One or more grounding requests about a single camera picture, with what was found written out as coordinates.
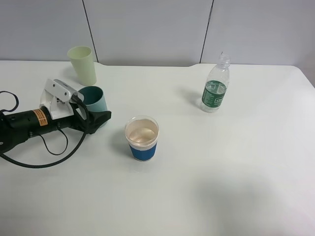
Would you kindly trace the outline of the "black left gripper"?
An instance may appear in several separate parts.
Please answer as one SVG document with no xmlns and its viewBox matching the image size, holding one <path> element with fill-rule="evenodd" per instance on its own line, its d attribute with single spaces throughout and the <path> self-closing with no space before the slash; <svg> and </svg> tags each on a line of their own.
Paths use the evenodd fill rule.
<svg viewBox="0 0 315 236">
<path fill-rule="evenodd" d="M 89 119 L 74 111 L 74 115 L 52 119 L 46 108 L 22 112 L 22 127 L 26 128 L 28 135 L 43 135 L 59 129 L 71 128 L 87 134 L 94 134 L 111 118 L 111 111 L 88 111 Z"/>
</svg>

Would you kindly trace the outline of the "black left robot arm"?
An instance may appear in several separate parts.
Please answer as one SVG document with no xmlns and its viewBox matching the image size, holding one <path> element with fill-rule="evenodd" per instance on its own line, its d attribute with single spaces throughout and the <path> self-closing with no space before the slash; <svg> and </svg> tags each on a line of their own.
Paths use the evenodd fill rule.
<svg viewBox="0 0 315 236">
<path fill-rule="evenodd" d="M 0 151 L 6 153 L 32 137 L 64 128 L 84 132 L 86 120 L 77 111 L 72 116 L 53 120 L 44 107 L 2 115 L 0 118 Z"/>
</svg>

